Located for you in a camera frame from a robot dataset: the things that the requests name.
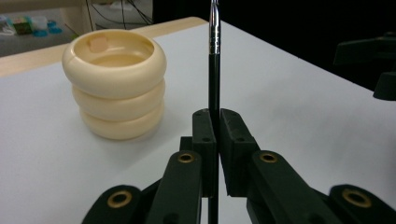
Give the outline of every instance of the black pen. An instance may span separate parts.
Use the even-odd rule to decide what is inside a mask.
[[[219,116],[220,116],[220,18],[218,0],[212,0],[209,18],[209,113],[217,139],[214,159],[214,194],[208,199],[208,223],[219,222]]]
[[[209,19],[209,112],[215,136],[219,134],[220,38],[219,3],[212,0]]]

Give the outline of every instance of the stacked rings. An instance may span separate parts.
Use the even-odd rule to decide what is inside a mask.
[[[166,58],[154,40],[124,30],[91,32],[66,48],[62,65],[92,132],[130,139],[161,121]]]

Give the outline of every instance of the table surface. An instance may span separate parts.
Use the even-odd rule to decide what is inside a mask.
[[[191,115],[207,107],[207,23],[156,36],[165,111],[149,134],[110,141],[78,115],[59,60],[0,78],[0,223],[79,223],[106,189],[161,178]],[[222,23],[220,105],[314,189],[351,184],[396,207],[396,104]],[[202,223],[206,223],[203,201]],[[219,176],[219,223],[249,223]]]

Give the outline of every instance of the cable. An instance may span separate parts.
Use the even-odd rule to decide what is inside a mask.
[[[95,7],[94,4],[91,4],[91,6],[99,14],[99,16],[101,16],[103,19],[105,19],[107,21],[111,21],[111,22],[116,23],[116,24],[124,24],[125,23],[125,24],[128,24],[128,25],[147,25],[146,23],[143,23],[143,22],[113,21],[113,20],[107,18],[106,16],[104,16],[102,13],[100,13],[100,11]]]
[[[101,24],[98,24],[98,23],[96,23],[95,25],[96,25],[96,26],[99,26],[100,28],[105,29],[105,30],[109,29],[108,27],[105,27],[105,26],[103,26],[103,25],[101,25]]]
[[[124,29],[126,30],[126,25],[125,25],[125,16],[123,14],[123,0],[121,0],[121,11],[122,11],[122,23],[124,25]]]
[[[85,5],[86,5],[86,7],[87,7],[87,9],[88,9],[88,16],[90,17],[90,26],[91,26],[91,30],[93,31],[94,29],[93,29],[93,24],[92,24],[92,19],[91,19],[90,8],[89,8],[89,6],[88,6],[88,1],[85,2]]]
[[[151,25],[151,24],[152,24],[152,18],[149,17],[149,16],[147,16],[145,13],[143,13],[143,12],[136,6],[136,4],[134,3],[133,0],[127,0],[127,2],[128,2],[129,4],[131,4],[131,5],[134,7],[134,9],[136,9],[137,13],[139,13],[140,17],[143,19],[143,21],[146,22],[147,25]]]

